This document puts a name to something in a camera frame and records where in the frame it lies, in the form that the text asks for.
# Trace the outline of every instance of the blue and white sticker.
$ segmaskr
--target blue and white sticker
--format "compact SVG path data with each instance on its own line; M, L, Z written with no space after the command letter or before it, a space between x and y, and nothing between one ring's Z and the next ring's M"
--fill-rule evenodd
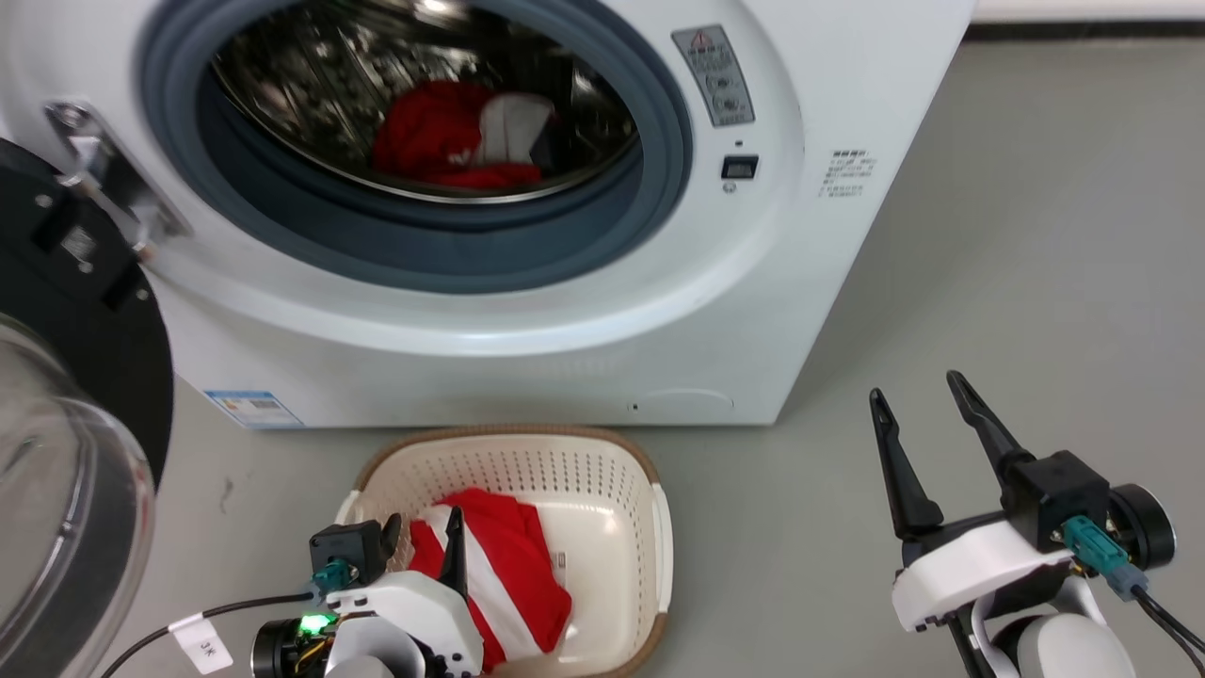
M206 391L230 419L246 429L304 429L305 425L268 391Z

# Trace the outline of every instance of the red cloth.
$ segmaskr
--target red cloth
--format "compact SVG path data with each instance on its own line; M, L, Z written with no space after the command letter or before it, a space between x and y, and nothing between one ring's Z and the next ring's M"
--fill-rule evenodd
M548 546L535 507L478 489L451 495L439 505L457 506L464 513L469 612L484 639L486 672L504 661L523 659L517 655L524 654L530 641L534 641L534 647L525 655L554 650L569 623L572 599L553 578ZM446 517L441 525L429 525L427 519L435 513L428 509L410 524L410 538L415 547L410 570L433 578L439 577L443 565L443 547L435 530L442 536L447 525ZM477 558L470 535L481 547ZM499 596L509 597L513 607L507 601L498 600ZM492 629L487 617L510 627ZM529 638L523 629L517 627L519 625L530 632ZM525 642L516 642L516 637Z
M540 167L470 166L481 143L481 111L495 93L471 82L428 81L389 107L372 145L372 169L425 183L506 188L540 181Z

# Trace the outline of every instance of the red and white garment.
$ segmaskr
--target red and white garment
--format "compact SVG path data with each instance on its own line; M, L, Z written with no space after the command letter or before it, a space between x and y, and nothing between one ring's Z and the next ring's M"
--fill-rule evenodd
M554 650L572 600L553 578L535 507L478 489L445 497L410 524L410 570L439 577L453 506L464 513L469 612L484 639L486 672Z
M552 114L543 96L428 81L390 105L372 146L372 169L460 188L535 183L541 172L531 148Z

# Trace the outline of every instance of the front-loading washer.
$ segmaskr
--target front-loading washer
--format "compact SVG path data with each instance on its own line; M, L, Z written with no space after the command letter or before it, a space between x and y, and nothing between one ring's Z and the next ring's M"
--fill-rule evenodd
M771 424L972 5L14 0L0 131L245 426ZM425 81L549 100L541 179L375 170Z

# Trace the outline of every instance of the screw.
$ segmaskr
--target screw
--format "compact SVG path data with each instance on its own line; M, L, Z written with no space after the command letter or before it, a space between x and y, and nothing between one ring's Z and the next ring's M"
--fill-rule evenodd
M54 110L54 116L71 129L78 129L83 126L83 123L88 122L88 112L72 104L59 106Z

